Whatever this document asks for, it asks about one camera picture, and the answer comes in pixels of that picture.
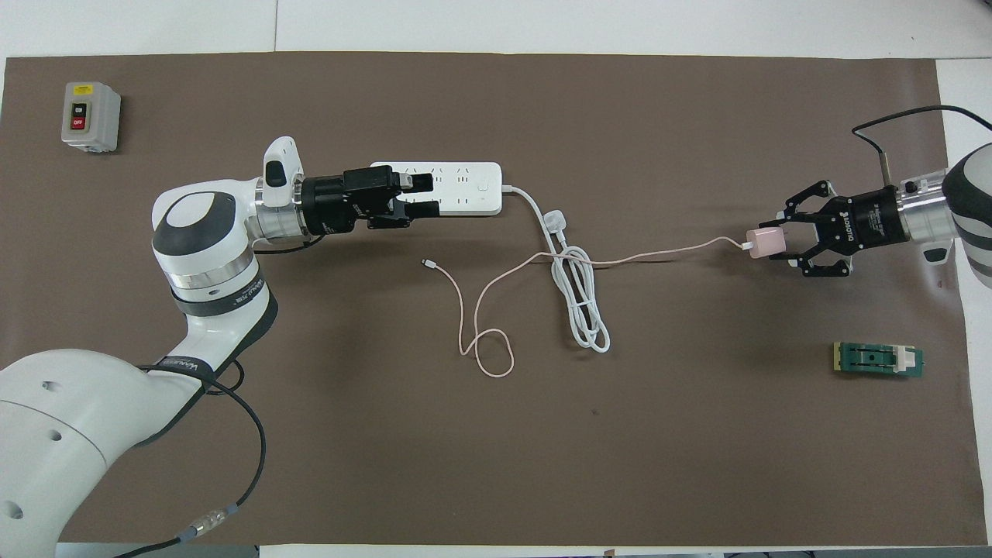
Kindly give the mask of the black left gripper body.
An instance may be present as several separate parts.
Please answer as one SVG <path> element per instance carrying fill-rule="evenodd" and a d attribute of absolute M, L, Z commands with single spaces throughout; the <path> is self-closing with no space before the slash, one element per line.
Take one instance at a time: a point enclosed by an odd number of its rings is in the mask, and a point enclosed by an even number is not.
<path fill-rule="evenodd" d="M 350 233 L 359 219 L 390 215 L 390 202 L 400 194 L 398 172 L 390 167 L 361 168 L 304 179 L 300 209 L 313 236 Z"/>

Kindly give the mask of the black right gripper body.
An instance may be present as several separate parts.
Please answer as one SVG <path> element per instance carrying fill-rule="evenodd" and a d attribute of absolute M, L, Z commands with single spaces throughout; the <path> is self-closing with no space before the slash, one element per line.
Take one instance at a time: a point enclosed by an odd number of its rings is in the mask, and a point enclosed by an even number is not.
<path fill-rule="evenodd" d="M 830 212 L 836 219 L 830 223 L 832 250 L 871 250 L 908 241 L 894 186 L 854 197 L 836 195 Z"/>

